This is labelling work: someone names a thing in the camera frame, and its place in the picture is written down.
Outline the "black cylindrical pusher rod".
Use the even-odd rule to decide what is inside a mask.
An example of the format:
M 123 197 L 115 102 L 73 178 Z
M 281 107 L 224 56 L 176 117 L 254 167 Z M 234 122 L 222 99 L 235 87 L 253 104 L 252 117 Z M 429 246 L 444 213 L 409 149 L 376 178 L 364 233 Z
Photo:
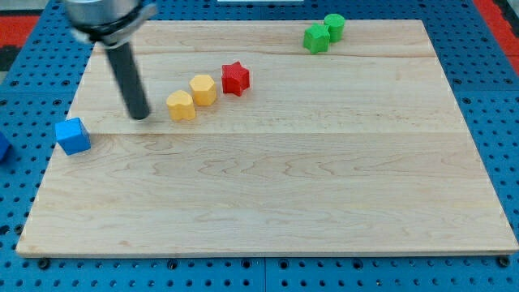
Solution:
M 145 119 L 150 115 L 151 110 L 130 44 L 125 43 L 116 48 L 107 49 L 105 52 L 117 80 L 127 113 L 134 120 Z

